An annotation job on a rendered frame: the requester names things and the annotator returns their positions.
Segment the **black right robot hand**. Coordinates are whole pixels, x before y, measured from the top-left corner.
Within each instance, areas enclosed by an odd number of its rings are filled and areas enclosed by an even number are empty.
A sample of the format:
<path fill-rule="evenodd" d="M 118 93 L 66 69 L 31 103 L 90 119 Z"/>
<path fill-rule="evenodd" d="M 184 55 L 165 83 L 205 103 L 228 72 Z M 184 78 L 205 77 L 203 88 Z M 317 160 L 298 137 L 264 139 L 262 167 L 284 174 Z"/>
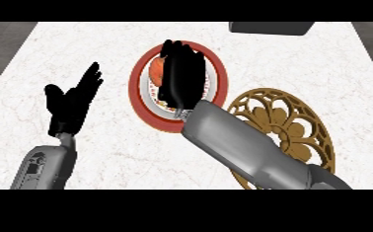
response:
<path fill-rule="evenodd" d="M 168 39 L 163 42 L 160 56 L 165 58 L 165 63 L 157 99 L 169 108 L 191 110 L 203 93 L 203 54 L 194 52 L 178 40 Z"/>

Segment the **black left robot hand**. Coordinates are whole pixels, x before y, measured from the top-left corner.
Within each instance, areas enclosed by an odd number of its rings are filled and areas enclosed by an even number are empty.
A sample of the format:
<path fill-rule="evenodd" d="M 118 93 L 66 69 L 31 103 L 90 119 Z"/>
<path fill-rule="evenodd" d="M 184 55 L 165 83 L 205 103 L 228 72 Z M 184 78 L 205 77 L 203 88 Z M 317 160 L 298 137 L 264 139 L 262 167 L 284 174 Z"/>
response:
<path fill-rule="evenodd" d="M 78 134 L 90 103 L 103 82 L 100 75 L 99 63 L 93 62 L 76 86 L 66 92 L 54 84 L 45 86 L 47 110 L 51 113 L 48 136 L 56 137 L 62 133 L 70 136 Z"/>

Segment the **orange squash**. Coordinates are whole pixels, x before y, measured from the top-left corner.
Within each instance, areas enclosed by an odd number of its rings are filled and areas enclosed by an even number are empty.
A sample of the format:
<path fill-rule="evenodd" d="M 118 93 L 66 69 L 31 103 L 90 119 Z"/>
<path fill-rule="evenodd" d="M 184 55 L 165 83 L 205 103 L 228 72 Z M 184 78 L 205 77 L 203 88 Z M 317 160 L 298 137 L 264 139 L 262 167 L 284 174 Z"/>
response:
<path fill-rule="evenodd" d="M 165 63 L 165 59 L 162 57 L 156 57 L 149 67 L 149 77 L 156 87 L 162 86 L 163 63 Z"/>

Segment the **red rimmed white plate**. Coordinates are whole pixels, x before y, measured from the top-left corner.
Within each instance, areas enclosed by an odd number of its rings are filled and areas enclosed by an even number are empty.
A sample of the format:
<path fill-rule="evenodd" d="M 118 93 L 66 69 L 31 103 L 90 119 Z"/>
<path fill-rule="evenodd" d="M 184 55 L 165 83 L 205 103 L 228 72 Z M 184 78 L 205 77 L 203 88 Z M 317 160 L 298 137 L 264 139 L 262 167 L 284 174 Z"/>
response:
<path fill-rule="evenodd" d="M 227 96 L 227 73 L 222 62 L 216 54 L 202 44 L 193 41 L 183 41 L 194 51 L 200 51 L 206 60 L 206 76 L 209 85 L 206 89 L 206 99 L 219 107 L 224 104 Z M 138 118 L 155 129 L 178 133 L 183 129 L 183 122 L 174 119 L 174 113 L 166 112 L 155 101 L 155 95 L 150 90 L 149 65 L 153 58 L 160 53 L 162 46 L 156 45 L 140 57 L 128 80 L 128 97 L 131 106 Z"/>

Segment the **gold openwork round placemat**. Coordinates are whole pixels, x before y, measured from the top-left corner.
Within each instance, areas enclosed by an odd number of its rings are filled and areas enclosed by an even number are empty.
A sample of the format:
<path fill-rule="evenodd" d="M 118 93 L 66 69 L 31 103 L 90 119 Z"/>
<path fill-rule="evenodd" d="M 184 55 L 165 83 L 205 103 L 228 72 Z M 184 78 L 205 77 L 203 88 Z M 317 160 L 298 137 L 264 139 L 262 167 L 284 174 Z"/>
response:
<path fill-rule="evenodd" d="M 317 157 L 318 165 L 334 173 L 330 136 L 317 114 L 300 99 L 281 90 L 258 88 L 237 96 L 227 111 L 242 116 L 244 123 L 264 134 L 278 136 L 278 148 L 292 158 L 306 163 Z"/>

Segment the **dark grey flat appliance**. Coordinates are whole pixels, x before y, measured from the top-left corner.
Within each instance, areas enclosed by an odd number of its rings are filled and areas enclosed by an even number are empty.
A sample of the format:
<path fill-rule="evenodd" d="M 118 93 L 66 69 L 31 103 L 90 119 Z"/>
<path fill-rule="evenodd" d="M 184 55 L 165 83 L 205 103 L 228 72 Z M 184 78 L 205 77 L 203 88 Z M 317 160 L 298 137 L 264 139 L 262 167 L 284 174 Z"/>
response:
<path fill-rule="evenodd" d="M 243 34 L 302 36 L 312 22 L 230 22 L 228 31 Z"/>

